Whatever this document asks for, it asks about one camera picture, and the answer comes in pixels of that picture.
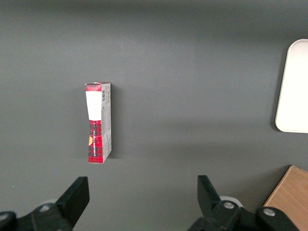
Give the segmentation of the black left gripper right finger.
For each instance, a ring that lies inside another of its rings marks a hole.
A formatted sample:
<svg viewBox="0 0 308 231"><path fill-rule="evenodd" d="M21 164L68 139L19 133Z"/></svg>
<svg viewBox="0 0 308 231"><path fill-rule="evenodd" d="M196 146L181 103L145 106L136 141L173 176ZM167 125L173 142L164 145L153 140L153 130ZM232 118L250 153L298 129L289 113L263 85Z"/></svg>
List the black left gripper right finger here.
<svg viewBox="0 0 308 231"><path fill-rule="evenodd" d="M222 200L206 175L197 179L197 199L203 214L190 231L296 231L281 210L259 207L252 213L231 200Z"/></svg>

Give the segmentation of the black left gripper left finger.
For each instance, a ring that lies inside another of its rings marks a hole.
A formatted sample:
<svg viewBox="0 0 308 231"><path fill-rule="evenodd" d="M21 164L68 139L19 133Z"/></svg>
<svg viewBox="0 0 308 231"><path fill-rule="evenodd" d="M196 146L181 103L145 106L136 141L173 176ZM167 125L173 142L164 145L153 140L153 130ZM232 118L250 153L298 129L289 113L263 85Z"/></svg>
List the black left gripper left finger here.
<svg viewBox="0 0 308 231"><path fill-rule="evenodd" d="M72 231L90 201L87 177L78 177L54 203L39 205L18 218L13 211L0 213L2 231Z"/></svg>

